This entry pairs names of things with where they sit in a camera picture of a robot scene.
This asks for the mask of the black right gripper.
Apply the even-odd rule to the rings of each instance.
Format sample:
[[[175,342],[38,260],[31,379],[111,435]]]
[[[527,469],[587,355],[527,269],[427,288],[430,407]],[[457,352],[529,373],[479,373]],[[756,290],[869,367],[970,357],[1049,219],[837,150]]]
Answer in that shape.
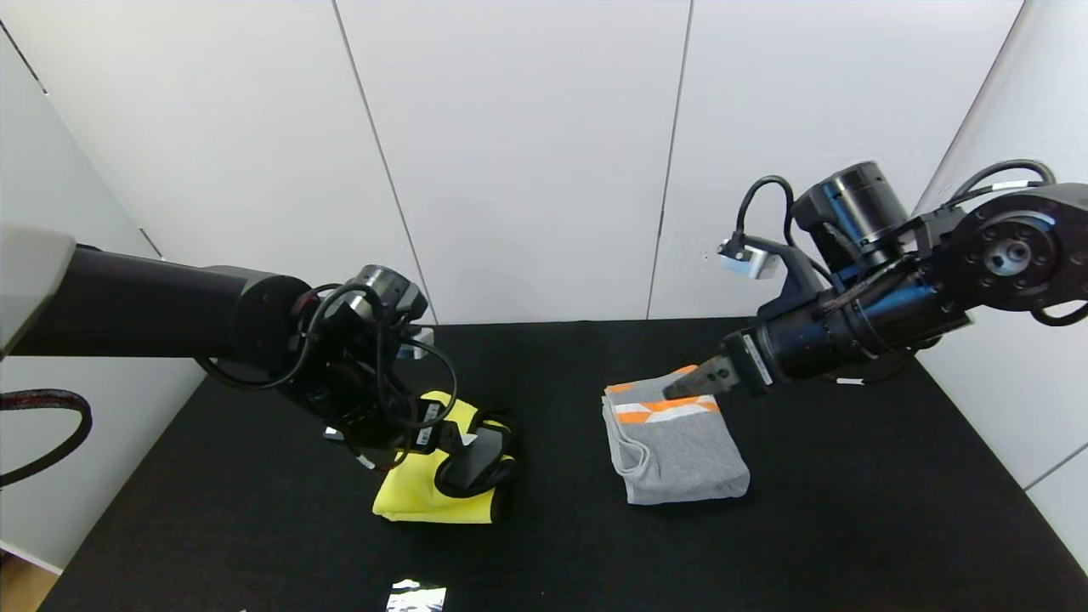
[[[856,330],[846,314],[825,316],[819,303],[774,317],[756,317],[722,341],[722,355],[685,365],[663,388],[668,400],[719,395],[735,385],[751,395],[819,378],[856,362]]]

